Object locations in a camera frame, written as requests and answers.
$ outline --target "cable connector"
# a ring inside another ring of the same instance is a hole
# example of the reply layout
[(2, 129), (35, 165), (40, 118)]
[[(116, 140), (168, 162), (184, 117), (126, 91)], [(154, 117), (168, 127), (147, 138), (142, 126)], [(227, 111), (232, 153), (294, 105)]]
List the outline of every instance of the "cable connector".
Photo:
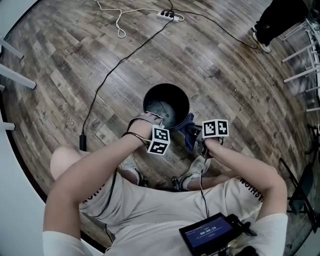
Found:
[(87, 136), (84, 132), (82, 132), (79, 137), (79, 149), (82, 151), (87, 151)]

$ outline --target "white t-shirt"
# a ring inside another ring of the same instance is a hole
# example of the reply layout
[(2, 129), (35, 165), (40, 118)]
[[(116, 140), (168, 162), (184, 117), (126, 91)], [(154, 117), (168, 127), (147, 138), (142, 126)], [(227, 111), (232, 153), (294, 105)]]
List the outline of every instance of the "white t-shirt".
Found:
[[(285, 248), (288, 216), (277, 213), (266, 216), (250, 228), (256, 237), (245, 234), (238, 239), (238, 253), (247, 246), (256, 249), (259, 256), (282, 256)], [(191, 256), (179, 229), (193, 224), (189, 221), (171, 221), (130, 225), (117, 235), (105, 256)], [(82, 242), (70, 235), (46, 231), (43, 233), (45, 256), (91, 256)]]

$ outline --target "sneaker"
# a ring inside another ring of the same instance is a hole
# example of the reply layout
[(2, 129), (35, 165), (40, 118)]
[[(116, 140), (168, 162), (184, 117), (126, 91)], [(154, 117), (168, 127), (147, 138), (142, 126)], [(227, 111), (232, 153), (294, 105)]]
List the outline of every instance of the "sneaker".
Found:
[(121, 164), (120, 167), (122, 170), (130, 171), (132, 172), (137, 180), (137, 185), (140, 184), (140, 182), (143, 179), (142, 174), (138, 171), (137, 164), (134, 160), (134, 157), (132, 155), (129, 155)]
[(264, 43), (261, 43), (261, 42), (258, 41), (257, 34), (255, 32), (253, 32), (252, 36), (253, 36), (254, 40), (256, 42), (258, 42), (258, 44), (260, 45), (262, 50), (264, 50), (267, 54), (271, 53), (271, 49), (270, 49), (269, 46), (266, 46)]
[(256, 25), (252, 27), (253, 32), (257, 33)]
[(189, 182), (192, 181), (194, 178), (200, 178), (201, 169), (203, 166), (204, 169), (202, 174), (205, 174), (209, 169), (210, 163), (210, 158), (205, 162), (205, 159), (199, 155), (191, 164), (190, 169), (178, 179), (180, 190), (188, 190), (187, 185), (189, 184)]

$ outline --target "blue cloth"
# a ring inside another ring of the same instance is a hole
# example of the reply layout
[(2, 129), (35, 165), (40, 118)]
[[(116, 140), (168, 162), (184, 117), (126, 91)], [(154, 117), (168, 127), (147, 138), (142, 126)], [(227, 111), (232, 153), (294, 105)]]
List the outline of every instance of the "blue cloth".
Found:
[(185, 121), (176, 128), (174, 128), (175, 132), (181, 132), (185, 136), (184, 143), (188, 152), (192, 152), (194, 150), (197, 139), (194, 135), (188, 132), (188, 129), (196, 126), (194, 122), (194, 117), (195, 115), (193, 113), (189, 113)]

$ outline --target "extension cord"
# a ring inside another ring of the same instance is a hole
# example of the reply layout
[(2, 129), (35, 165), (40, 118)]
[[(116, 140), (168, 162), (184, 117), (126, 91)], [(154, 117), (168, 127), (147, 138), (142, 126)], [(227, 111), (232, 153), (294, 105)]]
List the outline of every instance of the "extension cord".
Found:
[[(156, 15), (157, 18), (161, 18), (161, 19), (164, 19), (164, 20), (167, 20), (167, 21), (172, 21), (172, 18), (170, 18), (170, 16), (166, 16), (165, 14), (164, 15), (161, 15), (161, 12), (158, 12), (158, 14)], [(176, 22), (178, 23), (180, 21), (179, 17), (177, 16), (174, 16), (173, 17), (173, 22)]]

